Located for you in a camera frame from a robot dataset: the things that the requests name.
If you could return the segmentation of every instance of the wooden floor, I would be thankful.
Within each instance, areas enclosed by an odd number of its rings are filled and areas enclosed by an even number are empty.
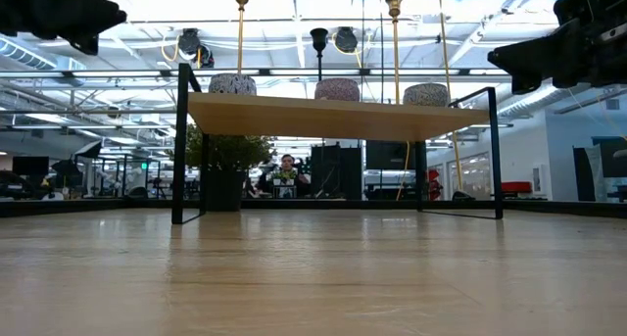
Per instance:
[[[126,210],[0,219],[0,335],[620,335],[627,220]]]

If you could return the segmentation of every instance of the black planter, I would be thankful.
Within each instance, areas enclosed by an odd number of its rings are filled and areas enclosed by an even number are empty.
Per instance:
[[[210,170],[207,175],[207,210],[238,212],[242,204],[242,188],[246,172]]]

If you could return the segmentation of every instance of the speckled pot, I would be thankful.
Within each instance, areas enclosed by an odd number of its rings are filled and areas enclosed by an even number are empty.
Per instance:
[[[347,78],[336,77],[319,81],[315,86],[316,100],[359,101],[360,88],[357,82]]]
[[[255,80],[238,73],[222,73],[212,77],[210,93],[234,93],[239,95],[257,95]]]
[[[403,103],[415,106],[447,107],[449,105],[449,91],[446,86],[438,83],[414,85],[405,90]]]

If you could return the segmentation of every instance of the table top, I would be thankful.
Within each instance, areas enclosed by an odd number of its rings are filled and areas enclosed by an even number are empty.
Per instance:
[[[190,93],[205,133],[422,141],[482,123],[488,111],[221,93]]]

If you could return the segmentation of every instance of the person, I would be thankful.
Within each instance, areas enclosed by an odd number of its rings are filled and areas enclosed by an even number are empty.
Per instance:
[[[259,182],[257,183],[257,187],[265,192],[270,192],[270,184],[268,183],[268,175],[269,179],[275,176],[280,175],[281,173],[290,173],[294,176],[294,186],[296,186],[296,195],[303,196],[307,195],[310,192],[310,182],[307,180],[304,174],[298,173],[298,171],[294,168],[294,157],[292,155],[283,155],[281,157],[281,166],[278,170],[265,172],[259,178]]]

